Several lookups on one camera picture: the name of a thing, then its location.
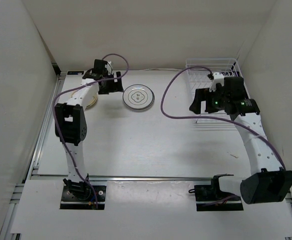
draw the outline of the white wall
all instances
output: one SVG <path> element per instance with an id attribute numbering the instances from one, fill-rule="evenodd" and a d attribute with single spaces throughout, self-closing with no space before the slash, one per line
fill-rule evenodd
<path id="1" fill-rule="evenodd" d="M 20 0 L 0 0 L 0 229 L 22 180 L 56 81 Z"/>
<path id="2" fill-rule="evenodd" d="M 266 133 L 292 170 L 292 0 L 277 1 L 242 70 Z"/>
<path id="3" fill-rule="evenodd" d="M 276 0 L 23 0 L 62 70 L 122 54 L 132 69 L 243 60 Z"/>

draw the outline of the purple cable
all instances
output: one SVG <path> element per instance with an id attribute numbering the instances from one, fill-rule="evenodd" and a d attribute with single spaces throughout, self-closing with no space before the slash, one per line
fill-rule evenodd
<path id="1" fill-rule="evenodd" d="M 248 128 L 247 126 L 239 123 L 239 122 L 236 122 L 236 121 L 232 121 L 232 120 L 228 120 L 228 119 L 225 119 L 225 118 L 221 118 L 221 117 L 216 117 L 216 116 L 171 116 L 171 115 L 168 115 L 165 113 L 164 111 L 164 108 L 163 108 L 163 105 L 164 105 L 164 100 L 165 100 L 165 96 L 167 94 L 167 91 L 169 89 L 169 87 L 171 86 L 171 84 L 174 82 L 174 80 L 181 74 L 183 73 L 184 71 L 186 70 L 189 70 L 189 69 L 206 69 L 208 70 L 211 74 L 212 74 L 212 71 L 207 68 L 207 67 L 204 67 L 204 66 L 191 66 L 191 67 L 187 67 L 183 70 L 181 70 L 180 72 L 178 72 L 170 81 L 170 83 L 168 84 L 166 90 L 164 91 L 164 94 L 162 96 L 162 99 L 161 99 L 161 104 L 160 104 L 160 109 L 161 109 L 161 112 L 164 116 L 170 118 L 170 119 L 214 119 L 214 120 L 219 120 L 219 121 L 224 121 L 224 122 L 227 122 L 227 123 L 231 123 L 231 124 L 235 124 L 237 126 L 240 126 L 244 129 L 246 129 L 247 131 L 251 132 L 253 135 L 257 136 L 258 138 L 260 138 L 275 154 L 275 156 L 277 157 L 278 161 L 281 163 L 282 167 L 284 168 L 284 170 L 286 170 L 286 166 L 280 156 L 280 154 L 278 153 L 278 151 L 276 150 L 276 148 L 267 140 L 265 139 L 263 136 L 260 136 L 256 131 Z"/>
<path id="2" fill-rule="evenodd" d="M 127 59 L 124 58 L 123 56 L 119 55 L 119 54 L 111 53 L 111 54 L 107 54 L 106 56 L 104 56 L 104 57 L 102 58 L 102 60 L 104 60 L 104 59 L 105 59 L 106 57 L 108 57 L 108 56 L 118 56 L 118 57 L 124 59 L 124 61 L 125 61 L 126 64 L 127 64 L 127 69 L 126 69 L 126 71 L 124 72 L 123 75 L 121 75 L 120 77 L 104 78 L 104 79 L 101 79 L 101 80 L 97 80 L 97 81 L 90 82 L 90 83 L 88 83 L 88 84 L 86 84 L 86 85 L 82 85 L 82 86 L 79 86 L 79 87 L 75 87 L 75 88 L 72 88 L 72 89 L 68 89 L 68 90 L 66 90 L 66 91 L 63 91 L 63 92 L 59 93 L 59 94 L 53 99 L 53 102 L 52 102 L 52 114 L 53 114 L 53 116 L 54 116 L 55 126 L 56 126 L 56 129 L 57 129 L 57 131 L 58 131 L 58 134 L 59 134 L 59 137 L 60 137 L 60 141 L 61 141 L 61 143 L 64 145 L 64 147 L 65 147 L 66 151 L 68 152 L 68 154 L 70 155 L 70 158 L 71 158 L 72 163 L 73 163 L 73 165 L 74 165 L 74 167 L 75 167 L 76 173 L 78 174 L 78 176 L 80 177 L 80 179 L 83 180 L 86 184 L 88 184 L 88 186 L 92 189 L 92 191 L 93 191 L 93 193 L 94 193 L 94 196 L 95 196 L 95 199 L 96 199 L 96 209 L 98 209 L 98 202 L 97 202 L 97 194 L 96 194 L 96 191 L 95 191 L 94 187 L 90 184 L 90 182 L 89 182 L 87 179 L 83 178 L 83 176 L 80 174 L 80 172 L 79 172 L 78 169 L 77 169 L 77 164 L 76 164 L 75 158 L 74 158 L 74 156 L 72 155 L 72 153 L 70 152 L 69 148 L 67 147 L 66 142 L 65 142 L 65 139 L 64 139 L 64 137 L 63 137 L 62 134 L 61 134 L 61 129 L 60 129 L 60 126 L 59 126 L 59 124 L 58 124 L 57 117 L 56 117 L 55 105 L 56 105 L 56 102 L 57 102 L 58 98 L 59 98 L 61 95 L 63 95 L 63 94 L 66 94 L 66 93 L 69 93 L 69 92 L 72 92 L 72 91 L 77 91 L 77 90 L 83 89 L 83 88 L 85 88 L 85 87 L 87 87 L 87 86 L 91 86 L 91 85 L 96 84 L 96 83 L 99 83 L 99 82 L 101 82 L 101 81 L 116 80 L 116 79 L 119 79 L 119 78 L 122 78 L 123 76 L 125 76 L 125 75 L 127 74 L 127 72 L 129 71 L 129 63 L 128 63 Z"/>
<path id="3" fill-rule="evenodd" d="M 204 204 L 204 205 L 202 205 L 202 207 L 207 207 L 207 206 L 211 206 L 211 205 L 216 205 L 216 204 L 222 203 L 222 202 L 225 201 L 225 200 L 233 199 L 233 198 L 237 198 L 237 197 L 238 197 L 238 196 L 236 196 L 236 195 L 230 195 L 230 196 L 224 197 L 223 199 L 220 199 L 220 200 L 217 200 L 217 201 L 214 201 L 214 202 L 211 202 L 211 203 Z"/>

